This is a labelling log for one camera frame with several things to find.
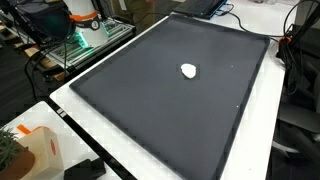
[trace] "cable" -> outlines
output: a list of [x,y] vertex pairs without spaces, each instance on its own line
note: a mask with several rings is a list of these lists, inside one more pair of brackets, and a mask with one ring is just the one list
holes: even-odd
[[227,14],[230,14],[230,15],[234,16],[235,18],[237,18],[237,20],[238,20],[238,22],[239,22],[239,27],[240,27],[242,30],[246,31],[246,32],[253,33],[253,34],[257,34],[257,35],[262,35],[262,36],[269,36],[269,37],[283,37],[282,35],[268,35],[268,34],[260,34],[260,33],[256,33],[256,32],[249,31],[249,30],[247,30],[246,28],[244,28],[244,27],[242,26],[241,20],[240,20],[239,16],[233,14],[232,12],[229,12],[229,13],[227,13]]
[[[109,12],[109,14],[110,14],[110,18],[111,18],[115,23],[117,23],[117,24],[125,24],[125,23],[119,23],[119,22],[117,22],[117,21],[112,17],[112,14],[113,14],[113,13],[111,13],[111,10],[110,10],[110,7],[109,7],[108,2],[107,2],[106,0],[103,0],[103,1],[104,1],[104,2],[106,3],[106,5],[107,5],[107,9],[108,9],[108,12]],[[144,18],[146,18],[148,15],[152,15],[152,14],[154,14],[154,15],[161,15],[161,16],[169,16],[169,15],[161,14],[161,13],[147,13],[147,14],[145,14],[139,21],[134,22],[133,24],[134,24],[134,25],[137,25],[137,24],[141,23]]]
[[311,12],[311,10],[312,10],[313,5],[314,5],[314,1],[311,3],[310,8],[309,8],[308,13],[307,13],[307,16],[306,16],[306,19],[305,19],[304,21],[306,21],[306,20],[308,19],[309,15],[310,15],[310,12]]
[[231,9],[228,10],[228,11],[217,10],[217,12],[221,12],[221,14],[217,14],[217,13],[216,13],[215,15],[217,15],[217,16],[224,16],[224,15],[230,13],[230,12],[233,10],[233,8],[234,8],[234,5],[233,5],[233,4],[225,4],[225,5],[231,6]]
[[21,3],[17,3],[15,4],[14,6],[17,7],[19,5],[25,5],[25,4],[48,4],[47,2],[45,1],[40,1],[40,2],[28,2],[28,1],[23,1]]
[[270,37],[270,39],[273,40],[273,41],[275,41],[275,42],[279,42],[278,40],[276,40],[276,39],[274,39],[274,38],[272,38],[272,37]]
[[300,1],[299,3],[297,3],[296,5],[294,5],[292,8],[291,8],[291,10],[288,12],[288,14],[287,14],[287,16],[286,16],[286,18],[285,18],[285,20],[284,20],[284,23],[283,23],[283,34],[284,34],[284,36],[285,37],[288,37],[288,34],[287,34],[287,32],[286,32],[286,25],[287,25],[287,21],[288,21],[288,18],[289,18],[289,16],[290,16],[290,14],[292,13],[292,11],[298,6],[298,5],[300,5],[300,4],[302,4],[302,3],[305,3],[305,2],[314,2],[314,3],[317,3],[318,5],[319,5],[319,2],[318,1],[316,1],[316,0],[303,0],[303,1]]
[[43,60],[43,58],[44,58],[47,54],[49,54],[52,50],[53,50],[53,48],[51,48],[50,50],[48,50],[47,52],[45,52],[45,54],[41,54],[40,57],[38,58],[38,60],[37,60],[37,61],[35,62],[35,64],[33,65],[33,68],[32,68],[32,70],[31,70],[31,79],[32,79],[32,82],[34,83],[34,86],[35,86],[40,92],[42,92],[42,93],[45,93],[45,92],[44,92],[43,90],[41,90],[41,88],[38,86],[37,83],[35,83],[36,81],[35,81],[35,79],[34,79],[34,71],[35,71],[37,65],[39,64],[39,62],[40,62],[41,60]]
[[299,56],[300,56],[300,66],[301,66],[301,72],[303,73],[303,63],[302,63],[302,49],[301,49],[301,43],[299,43]]
[[120,22],[116,21],[116,20],[113,18],[113,16],[112,16],[113,13],[111,13],[111,10],[110,10],[110,7],[109,7],[109,3],[108,3],[106,0],[103,0],[103,1],[104,1],[104,3],[106,3],[106,5],[107,5],[107,9],[108,9],[108,12],[109,12],[109,15],[110,15],[110,18],[112,19],[112,21],[115,22],[116,24],[125,24],[125,23],[120,23]]
[[135,22],[134,25],[141,23],[144,18],[146,18],[148,15],[152,15],[152,14],[159,15],[159,16],[168,16],[167,14],[161,14],[161,13],[147,13],[139,21]]
[[30,63],[32,59],[32,56],[28,59],[28,61],[26,62],[26,64],[24,65],[24,73],[26,74],[29,82],[30,82],[30,85],[31,85],[31,89],[32,89],[32,95],[33,95],[33,98],[36,102],[38,102],[38,99],[37,99],[37,96],[36,96],[36,91],[35,91],[35,88],[34,88],[34,84],[33,84],[33,81],[28,73],[28,64]]
[[64,69],[64,72],[63,72],[63,81],[65,82],[66,80],[66,73],[67,73],[67,45],[64,44],[64,64],[63,64],[63,69]]
[[16,20],[14,19],[13,20],[13,24],[14,24],[14,27],[16,28],[16,30],[17,30],[17,34],[18,34],[18,36],[19,36],[19,38],[20,38],[20,40],[21,40],[21,42],[24,44],[24,42],[23,42],[23,40],[22,40],[22,38],[21,38],[21,35],[20,35],[20,32],[19,32],[19,30],[18,30],[18,28],[17,28],[17,26],[16,26]]

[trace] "green leaves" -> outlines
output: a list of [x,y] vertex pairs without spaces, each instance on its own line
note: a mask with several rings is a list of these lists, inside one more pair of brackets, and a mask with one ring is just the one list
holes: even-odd
[[16,134],[11,131],[12,128],[2,127],[0,129],[0,171],[8,167],[20,152]]

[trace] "white table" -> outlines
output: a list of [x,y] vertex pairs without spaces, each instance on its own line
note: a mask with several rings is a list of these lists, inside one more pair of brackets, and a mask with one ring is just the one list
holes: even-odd
[[[274,35],[283,34],[285,16],[292,8],[282,4],[255,4],[246,0],[233,0],[232,3],[235,5],[232,12],[241,18],[245,28]],[[295,14],[296,11],[293,11],[288,24],[294,22]],[[239,29],[237,19],[231,15],[216,17],[208,22]],[[92,68],[103,63],[117,51]],[[281,61],[274,57],[276,51],[277,44],[272,42],[237,131],[222,174],[223,180],[265,179],[285,73]],[[52,93],[50,98],[139,180],[181,179],[69,88],[72,82],[92,68]]]
[[[45,102],[36,104],[6,125],[8,128],[13,128],[12,132],[17,133],[18,138],[24,136],[16,128],[19,124],[30,130],[38,126],[46,126],[55,132],[58,137],[64,169],[68,169],[85,159],[95,160],[98,158],[98,155]],[[99,180],[121,180],[107,164],[105,164],[105,168],[107,173]],[[62,171],[52,180],[61,180],[63,175]]]

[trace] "black mat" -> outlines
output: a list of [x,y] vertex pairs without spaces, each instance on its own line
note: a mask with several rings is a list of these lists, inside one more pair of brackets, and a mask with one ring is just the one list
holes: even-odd
[[218,179],[268,45],[171,16],[71,88],[183,178]]

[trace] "cardboard box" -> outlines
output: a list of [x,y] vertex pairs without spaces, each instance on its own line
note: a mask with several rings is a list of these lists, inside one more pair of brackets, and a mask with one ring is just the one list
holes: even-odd
[[28,147],[35,156],[35,164],[23,180],[46,180],[64,170],[57,135],[45,128],[39,128],[20,138],[18,142]]

